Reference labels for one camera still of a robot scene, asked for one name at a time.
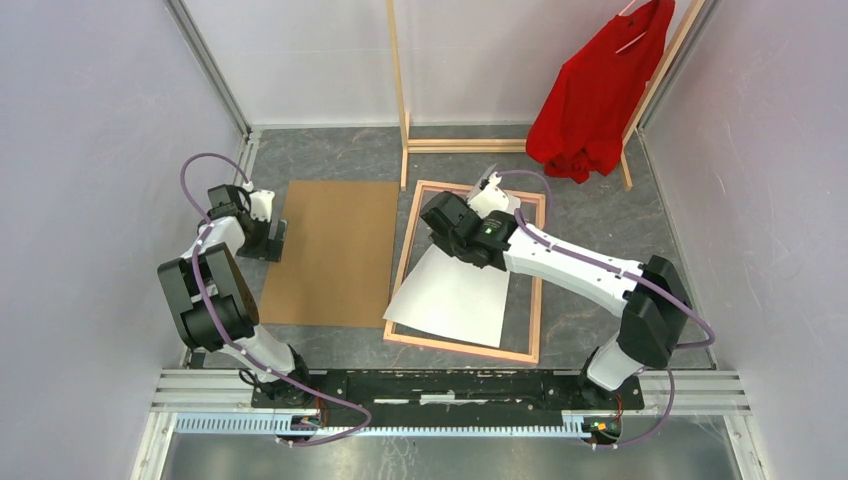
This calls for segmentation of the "brown backing board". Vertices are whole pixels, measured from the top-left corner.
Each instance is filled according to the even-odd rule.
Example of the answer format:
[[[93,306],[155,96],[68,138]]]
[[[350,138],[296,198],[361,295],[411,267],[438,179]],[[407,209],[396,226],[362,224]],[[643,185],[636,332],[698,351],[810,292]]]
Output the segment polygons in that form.
[[[290,182],[288,227],[269,266],[264,325],[379,328],[389,303],[399,186],[385,181]]]

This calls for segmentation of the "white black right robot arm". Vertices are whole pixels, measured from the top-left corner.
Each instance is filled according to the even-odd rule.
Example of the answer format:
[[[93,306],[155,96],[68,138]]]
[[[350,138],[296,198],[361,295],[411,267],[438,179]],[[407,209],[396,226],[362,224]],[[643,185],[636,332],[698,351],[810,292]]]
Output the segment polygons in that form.
[[[591,408],[606,406],[644,368],[666,368],[681,346],[692,309],[676,268],[664,257],[646,263],[607,257],[543,232],[519,209],[483,215],[449,191],[429,200],[419,217],[448,256],[539,278],[619,318],[617,334],[593,352],[577,382],[580,400]]]

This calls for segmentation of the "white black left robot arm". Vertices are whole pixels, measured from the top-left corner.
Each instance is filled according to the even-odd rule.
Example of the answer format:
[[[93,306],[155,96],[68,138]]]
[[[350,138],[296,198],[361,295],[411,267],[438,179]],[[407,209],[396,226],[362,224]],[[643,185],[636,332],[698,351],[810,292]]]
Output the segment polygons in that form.
[[[280,261],[287,223],[271,219],[275,195],[246,183],[214,187],[208,197],[211,208],[195,243],[157,269],[179,337],[190,350],[239,361],[239,377],[258,400],[302,407],[314,397],[314,381],[302,357],[261,325],[236,262]]]

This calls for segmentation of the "seascape photo print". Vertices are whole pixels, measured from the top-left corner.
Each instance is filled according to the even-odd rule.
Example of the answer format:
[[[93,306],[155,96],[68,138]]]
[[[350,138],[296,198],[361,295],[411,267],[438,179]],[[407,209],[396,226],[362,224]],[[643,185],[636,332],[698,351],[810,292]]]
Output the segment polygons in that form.
[[[410,265],[427,193],[465,194],[466,185],[420,180],[413,194],[383,339],[457,353],[507,358],[500,348],[509,274],[463,264],[430,245]]]

